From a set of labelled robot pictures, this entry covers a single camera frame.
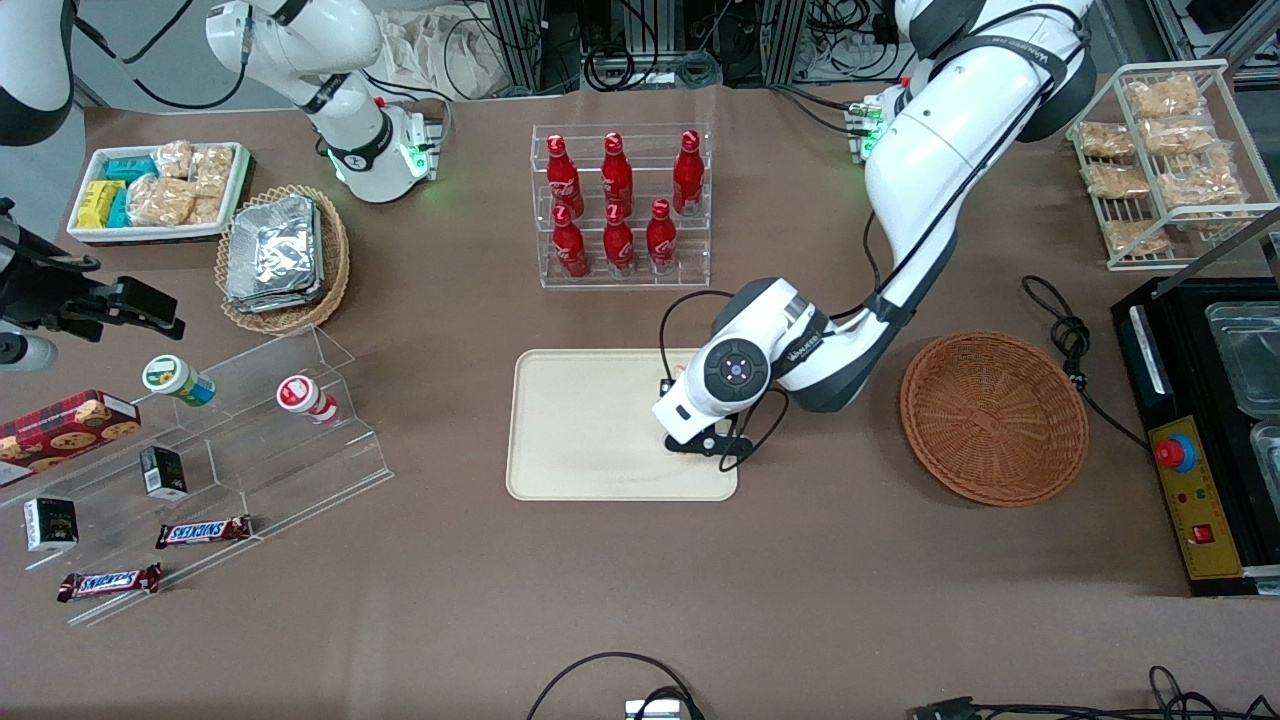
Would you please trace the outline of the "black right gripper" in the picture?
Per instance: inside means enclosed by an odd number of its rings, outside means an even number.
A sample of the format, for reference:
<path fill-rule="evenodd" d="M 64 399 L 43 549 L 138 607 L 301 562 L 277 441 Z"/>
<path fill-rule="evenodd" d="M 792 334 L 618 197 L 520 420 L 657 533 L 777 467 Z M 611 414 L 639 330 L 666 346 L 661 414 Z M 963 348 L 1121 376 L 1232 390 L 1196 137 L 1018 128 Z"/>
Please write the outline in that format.
<path fill-rule="evenodd" d="M 12 218 L 15 204 L 1 200 L 3 320 L 22 329 L 45 328 L 97 343 L 104 324 L 134 325 L 170 340 L 183 340 L 186 323 L 177 300 L 132 277 L 119 277 L 108 291 L 90 278 L 101 263 L 74 256 L 27 231 Z"/>

